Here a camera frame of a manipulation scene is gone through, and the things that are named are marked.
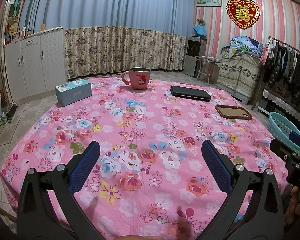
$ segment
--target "blue plastic basket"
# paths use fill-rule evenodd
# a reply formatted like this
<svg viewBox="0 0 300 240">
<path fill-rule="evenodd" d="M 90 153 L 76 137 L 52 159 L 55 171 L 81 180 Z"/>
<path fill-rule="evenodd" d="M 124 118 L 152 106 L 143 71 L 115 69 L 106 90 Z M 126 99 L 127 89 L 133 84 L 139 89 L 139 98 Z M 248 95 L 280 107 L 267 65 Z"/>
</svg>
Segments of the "blue plastic basket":
<svg viewBox="0 0 300 240">
<path fill-rule="evenodd" d="M 296 153 L 300 152 L 300 147 L 289 139 L 289 134 L 291 131 L 294 131 L 299 135 L 300 131 L 283 115 L 276 112 L 271 112 L 269 114 L 269 123 L 267 129 L 274 138 L 283 142 L 286 146 L 294 150 Z"/>
</svg>

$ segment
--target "floral fabric cover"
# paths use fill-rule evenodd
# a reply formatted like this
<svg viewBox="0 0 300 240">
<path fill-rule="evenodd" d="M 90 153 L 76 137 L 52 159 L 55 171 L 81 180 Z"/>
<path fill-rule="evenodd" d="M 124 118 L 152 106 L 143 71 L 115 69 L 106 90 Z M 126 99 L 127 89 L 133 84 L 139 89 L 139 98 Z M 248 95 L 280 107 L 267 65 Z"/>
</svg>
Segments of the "floral fabric cover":
<svg viewBox="0 0 300 240">
<path fill-rule="evenodd" d="M 268 130 L 255 118 L 225 119 L 215 110 L 216 104 L 239 106 L 227 92 L 157 80 L 150 81 L 147 91 L 133 90 L 114 77 L 89 81 L 91 97 L 63 108 L 53 106 L 5 161 L 1 176 L 14 209 L 29 168 L 51 171 L 67 164 L 92 140 L 100 143 L 100 158 L 74 196 L 106 239 L 195 239 L 226 198 L 201 155 L 207 139 L 250 171 L 271 168 L 283 192 L 287 170 L 270 151 L 273 137 Z M 204 89 L 212 100 L 176 98 L 170 93 L 172 85 Z M 251 192 L 238 217 L 250 197 Z M 50 198 L 66 222 L 53 193 Z"/>
</svg>

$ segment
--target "black phone case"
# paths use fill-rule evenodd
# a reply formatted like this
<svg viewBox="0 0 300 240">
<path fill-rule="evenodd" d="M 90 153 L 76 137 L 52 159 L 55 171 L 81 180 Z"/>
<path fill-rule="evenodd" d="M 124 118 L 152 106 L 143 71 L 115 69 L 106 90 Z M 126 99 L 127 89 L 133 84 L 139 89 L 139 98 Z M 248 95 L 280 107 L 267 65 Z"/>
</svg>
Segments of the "black phone case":
<svg viewBox="0 0 300 240">
<path fill-rule="evenodd" d="M 206 91 L 200 89 L 172 86 L 170 92 L 175 97 L 207 101 L 207 102 L 211 101 L 211 96 Z"/>
</svg>

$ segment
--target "white cabinet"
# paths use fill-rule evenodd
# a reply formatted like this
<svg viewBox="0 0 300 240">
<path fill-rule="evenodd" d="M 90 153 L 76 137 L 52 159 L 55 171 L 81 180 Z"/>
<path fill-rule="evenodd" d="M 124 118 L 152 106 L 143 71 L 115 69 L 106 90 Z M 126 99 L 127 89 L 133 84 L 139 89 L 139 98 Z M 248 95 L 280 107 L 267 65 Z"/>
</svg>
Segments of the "white cabinet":
<svg viewBox="0 0 300 240">
<path fill-rule="evenodd" d="M 21 64 L 28 96 L 46 92 L 40 59 L 40 43 L 21 49 Z"/>
<path fill-rule="evenodd" d="M 63 30 L 40 35 L 42 70 L 47 91 L 66 83 L 63 56 Z"/>
<path fill-rule="evenodd" d="M 5 47 L 13 101 L 54 90 L 66 83 L 63 28 L 35 33 Z"/>
<path fill-rule="evenodd" d="M 7 78 L 10 92 L 14 101 L 27 98 L 27 88 L 23 76 L 21 65 L 21 49 L 20 42 L 12 43 L 5 48 L 5 64 L 9 66 L 7 69 Z"/>
</svg>

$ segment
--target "human hand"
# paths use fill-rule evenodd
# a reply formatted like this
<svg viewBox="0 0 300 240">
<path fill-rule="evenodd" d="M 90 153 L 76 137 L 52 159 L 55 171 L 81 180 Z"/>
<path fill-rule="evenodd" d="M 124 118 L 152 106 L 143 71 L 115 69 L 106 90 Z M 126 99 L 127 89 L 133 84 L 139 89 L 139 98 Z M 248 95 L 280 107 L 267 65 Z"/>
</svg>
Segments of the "human hand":
<svg viewBox="0 0 300 240">
<path fill-rule="evenodd" d="M 120 236 L 114 240 L 164 240 L 160 236 Z"/>
</svg>

